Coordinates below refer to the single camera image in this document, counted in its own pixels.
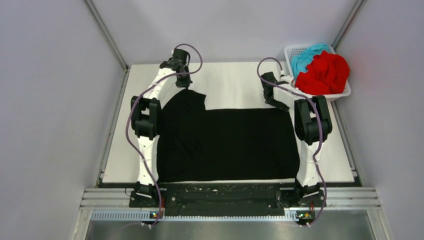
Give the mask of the black t shirt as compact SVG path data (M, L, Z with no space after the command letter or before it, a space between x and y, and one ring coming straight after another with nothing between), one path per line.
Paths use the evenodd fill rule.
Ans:
M162 183L295 178L300 158L288 112L277 108L206 108L192 90L162 109L157 143Z

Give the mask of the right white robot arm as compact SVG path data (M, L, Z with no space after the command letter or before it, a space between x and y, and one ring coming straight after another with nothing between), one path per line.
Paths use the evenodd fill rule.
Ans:
M276 79L273 72L266 72L259 79L266 104L292 112L300 160L293 200L299 206L307 206L320 192L318 162L324 142L333 130L327 99L293 87L290 75L281 74L280 79Z

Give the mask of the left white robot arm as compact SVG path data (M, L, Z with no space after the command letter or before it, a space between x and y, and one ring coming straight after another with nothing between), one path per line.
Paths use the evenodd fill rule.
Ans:
M159 123L165 97L170 97L169 91L187 89L191 83L189 75L190 54L180 48L172 51L172 56L159 65L158 73L152 83L141 93L141 98L135 95L131 98L132 114L129 127L137 137L139 157L139 174L134 187L141 195L141 200L149 207L160 202L160 193L156 190L158 180L156 165L156 146L159 138Z

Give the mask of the blue t shirt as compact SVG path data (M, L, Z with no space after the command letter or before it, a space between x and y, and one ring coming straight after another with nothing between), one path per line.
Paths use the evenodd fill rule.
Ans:
M309 47L292 47L290 67L294 78L296 79L300 73L306 73L307 66L312 63L314 56L320 55L322 52L333 53L334 49L326 43L318 43Z

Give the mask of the red t shirt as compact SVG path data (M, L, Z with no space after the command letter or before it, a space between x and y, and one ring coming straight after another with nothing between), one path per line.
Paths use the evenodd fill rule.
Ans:
M294 86L309 95L341 94L350 75L347 61L338 54L327 51L315 55L306 72L300 72Z

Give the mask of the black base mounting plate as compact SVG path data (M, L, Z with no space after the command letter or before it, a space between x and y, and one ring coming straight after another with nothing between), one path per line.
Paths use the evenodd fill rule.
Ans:
M297 183L163 183L151 196L132 191L130 208L161 209L165 217L283 217L290 208L301 216L324 206L320 185Z

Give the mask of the aluminium frame rail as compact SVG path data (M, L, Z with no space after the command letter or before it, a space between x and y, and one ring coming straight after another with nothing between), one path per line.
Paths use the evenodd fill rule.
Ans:
M87 188L80 209L127 209L130 193L123 188ZM381 203L373 187L330 187L327 206L331 210L380 210Z

